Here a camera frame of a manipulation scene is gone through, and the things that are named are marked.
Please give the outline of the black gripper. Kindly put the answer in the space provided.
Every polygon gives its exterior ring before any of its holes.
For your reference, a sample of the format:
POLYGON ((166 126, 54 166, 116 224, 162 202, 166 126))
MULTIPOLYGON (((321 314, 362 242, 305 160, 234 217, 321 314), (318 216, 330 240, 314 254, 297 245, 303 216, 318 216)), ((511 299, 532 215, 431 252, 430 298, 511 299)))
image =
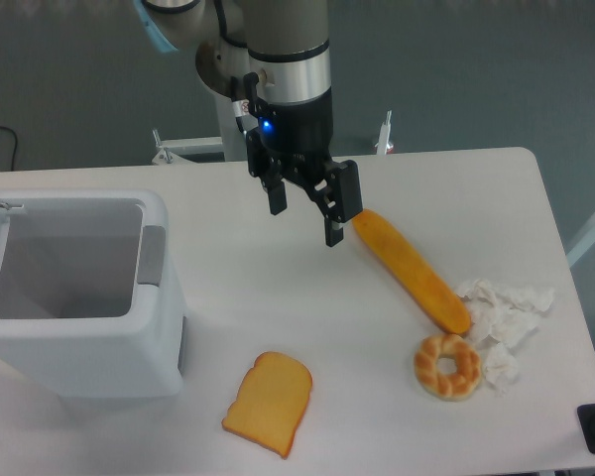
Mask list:
POLYGON ((272 103, 250 87, 249 112, 258 124, 247 133, 249 173, 267 194, 272 215, 287 209, 285 182, 303 189, 324 217, 325 243, 343 240, 343 225, 363 210, 359 170, 332 161, 332 92, 298 103, 272 103))

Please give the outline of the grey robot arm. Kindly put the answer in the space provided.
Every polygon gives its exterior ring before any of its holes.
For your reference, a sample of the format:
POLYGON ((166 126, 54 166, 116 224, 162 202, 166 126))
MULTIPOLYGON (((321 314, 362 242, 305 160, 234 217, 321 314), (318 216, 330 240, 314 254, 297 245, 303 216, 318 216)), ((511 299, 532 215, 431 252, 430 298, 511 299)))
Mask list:
POLYGON ((324 1, 138 1, 163 52, 196 50, 197 75, 213 95, 223 157, 244 161, 272 214, 285 185, 301 188, 324 218, 325 242, 363 209, 357 165, 336 162, 328 7, 324 1))

